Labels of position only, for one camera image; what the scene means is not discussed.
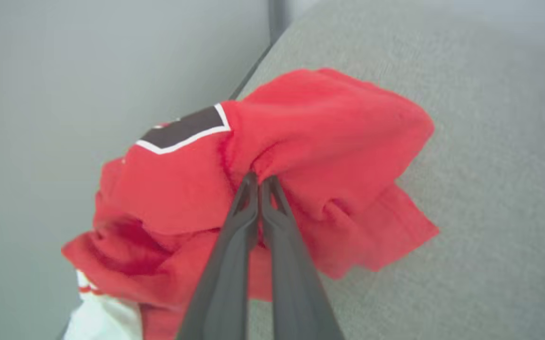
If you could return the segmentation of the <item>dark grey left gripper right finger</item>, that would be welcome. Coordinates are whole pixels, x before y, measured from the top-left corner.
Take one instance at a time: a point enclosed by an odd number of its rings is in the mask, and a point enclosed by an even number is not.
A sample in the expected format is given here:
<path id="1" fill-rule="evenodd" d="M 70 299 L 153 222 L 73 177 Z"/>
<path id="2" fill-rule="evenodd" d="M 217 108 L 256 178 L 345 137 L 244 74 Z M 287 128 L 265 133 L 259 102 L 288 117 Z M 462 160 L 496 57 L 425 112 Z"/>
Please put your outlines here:
<path id="1" fill-rule="evenodd" d="M 343 340 L 312 257 L 276 176 L 260 185 L 264 241 L 271 252 L 276 340 Z"/>

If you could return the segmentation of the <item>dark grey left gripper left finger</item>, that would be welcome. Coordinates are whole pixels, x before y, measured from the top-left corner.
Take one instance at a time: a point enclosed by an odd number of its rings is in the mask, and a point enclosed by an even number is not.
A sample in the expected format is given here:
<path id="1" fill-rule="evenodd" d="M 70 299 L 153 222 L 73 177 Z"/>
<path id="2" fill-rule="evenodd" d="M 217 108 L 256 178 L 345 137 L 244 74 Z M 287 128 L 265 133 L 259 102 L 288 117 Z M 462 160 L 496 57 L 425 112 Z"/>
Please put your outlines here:
<path id="1" fill-rule="evenodd" d="M 178 340 L 247 338 L 249 254 L 258 239 L 259 184 L 240 183 L 218 239 L 195 288 Z"/>

